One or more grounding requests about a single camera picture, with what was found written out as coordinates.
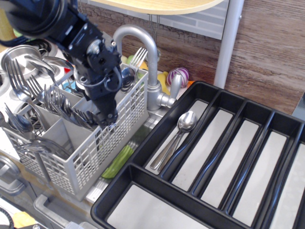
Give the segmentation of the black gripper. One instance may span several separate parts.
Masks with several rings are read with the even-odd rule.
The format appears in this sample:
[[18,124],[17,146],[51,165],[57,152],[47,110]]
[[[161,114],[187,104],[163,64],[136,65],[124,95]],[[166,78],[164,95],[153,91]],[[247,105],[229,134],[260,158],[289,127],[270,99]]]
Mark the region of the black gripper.
[[107,48],[104,41],[94,40],[79,57],[73,57],[77,81],[98,108],[89,112],[91,120],[100,128],[117,126],[118,112],[115,96],[122,87],[121,55],[116,46]]

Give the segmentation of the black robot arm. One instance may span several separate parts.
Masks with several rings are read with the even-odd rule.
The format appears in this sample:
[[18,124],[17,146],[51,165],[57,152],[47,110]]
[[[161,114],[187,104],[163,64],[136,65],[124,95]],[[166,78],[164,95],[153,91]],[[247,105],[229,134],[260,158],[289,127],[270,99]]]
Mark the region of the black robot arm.
[[118,118],[115,96],[122,87],[121,55],[105,44],[103,33],[81,14],[75,0],[2,0],[10,25],[27,38],[58,46],[75,66],[74,75],[98,108],[104,128]]

